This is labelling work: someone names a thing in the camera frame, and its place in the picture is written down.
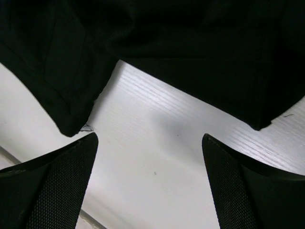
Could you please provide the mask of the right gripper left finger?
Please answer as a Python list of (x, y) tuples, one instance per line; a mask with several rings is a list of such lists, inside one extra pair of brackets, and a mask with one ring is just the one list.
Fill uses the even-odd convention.
[(97, 135), (91, 133), (53, 152), (2, 169), (0, 227), (75, 228), (98, 142)]

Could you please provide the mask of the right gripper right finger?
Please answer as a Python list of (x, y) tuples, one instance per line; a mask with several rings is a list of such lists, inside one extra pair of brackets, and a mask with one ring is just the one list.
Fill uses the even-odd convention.
[(204, 163), (222, 229), (303, 229), (305, 177), (246, 156), (209, 134)]

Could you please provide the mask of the black skirt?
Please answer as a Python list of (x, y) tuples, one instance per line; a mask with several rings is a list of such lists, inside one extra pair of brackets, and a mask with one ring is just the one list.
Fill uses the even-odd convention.
[(305, 3), (0, 3), (0, 61), (65, 136), (85, 125), (120, 60), (260, 130), (305, 95)]

